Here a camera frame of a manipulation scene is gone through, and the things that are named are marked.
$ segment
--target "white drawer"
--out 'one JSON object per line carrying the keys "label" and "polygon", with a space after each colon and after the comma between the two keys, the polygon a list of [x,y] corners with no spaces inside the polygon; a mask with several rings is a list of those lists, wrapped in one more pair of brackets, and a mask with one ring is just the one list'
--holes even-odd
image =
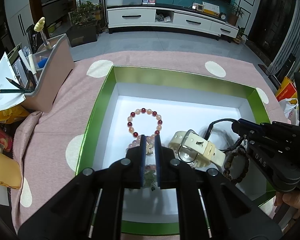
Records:
{"label": "white drawer", "polygon": [[109,25],[153,23],[155,21],[155,11],[155,9],[108,10]]}
{"label": "white drawer", "polygon": [[233,38],[235,38],[238,34],[238,30],[231,28],[230,26],[216,23],[216,22],[212,23],[210,31],[217,34],[227,35]]}
{"label": "white drawer", "polygon": [[189,29],[210,30],[212,21],[191,15],[174,13],[173,24],[182,25]]}

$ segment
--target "green plant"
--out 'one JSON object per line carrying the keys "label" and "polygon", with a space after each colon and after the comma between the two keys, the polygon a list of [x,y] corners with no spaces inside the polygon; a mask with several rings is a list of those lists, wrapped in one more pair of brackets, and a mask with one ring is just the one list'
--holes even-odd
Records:
{"label": "green plant", "polygon": [[245,33],[244,33],[244,31],[246,30],[245,28],[240,28],[240,26],[238,26],[238,29],[239,29],[239,31],[238,31],[238,35],[237,36],[239,36],[239,37],[241,37],[242,38],[242,36],[246,36],[246,37],[248,37],[248,35],[246,35]]}
{"label": "green plant", "polygon": [[234,14],[235,16],[241,17],[244,15],[244,12],[242,11],[242,8],[237,5],[236,2],[231,2],[228,5],[228,11],[229,13]]}
{"label": "green plant", "polygon": [[73,12],[71,12],[71,21],[75,25],[83,25],[88,21],[95,20],[93,10],[100,8],[100,4],[95,4],[90,1],[80,4]]}

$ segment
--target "curtain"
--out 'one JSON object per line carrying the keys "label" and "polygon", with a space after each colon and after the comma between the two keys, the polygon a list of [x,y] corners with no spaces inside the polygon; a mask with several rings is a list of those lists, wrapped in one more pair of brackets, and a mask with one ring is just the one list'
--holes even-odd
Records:
{"label": "curtain", "polygon": [[287,61],[290,53],[296,56],[296,62],[293,69],[300,67],[300,46],[299,45],[300,33],[300,0],[296,0],[296,7],[294,10],[292,22],[288,30],[287,36],[281,46],[274,61],[270,64],[268,70],[272,75],[277,74],[285,62]]}

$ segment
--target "tv stand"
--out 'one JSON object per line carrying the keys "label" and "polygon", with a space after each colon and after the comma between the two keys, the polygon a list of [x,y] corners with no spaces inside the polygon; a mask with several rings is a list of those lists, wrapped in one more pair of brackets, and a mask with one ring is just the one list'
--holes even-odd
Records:
{"label": "tv stand", "polygon": [[[169,15],[171,21],[157,22],[159,13]],[[238,34],[238,28],[219,17],[169,4],[111,6],[107,7],[107,19],[110,34],[114,28],[124,27],[190,30],[214,35],[217,40],[221,35],[235,38]]]}

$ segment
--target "drawer handle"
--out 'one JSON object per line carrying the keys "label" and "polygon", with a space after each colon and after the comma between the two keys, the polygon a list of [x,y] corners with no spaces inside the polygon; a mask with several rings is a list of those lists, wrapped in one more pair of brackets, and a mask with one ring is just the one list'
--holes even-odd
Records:
{"label": "drawer handle", "polygon": [[199,22],[194,22],[194,21],[190,21],[190,20],[186,20],[187,22],[189,22],[189,23],[195,23],[195,24],[201,24],[201,23],[199,23]]}
{"label": "drawer handle", "polygon": [[122,18],[140,18],[141,15],[122,15]]}
{"label": "drawer handle", "polygon": [[222,31],[224,31],[226,33],[230,33],[231,32],[231,31],[228,31],[228,30],[225,30],[225,29],[222,29],[222,28],[220,28],[220,30],[222,30]]}

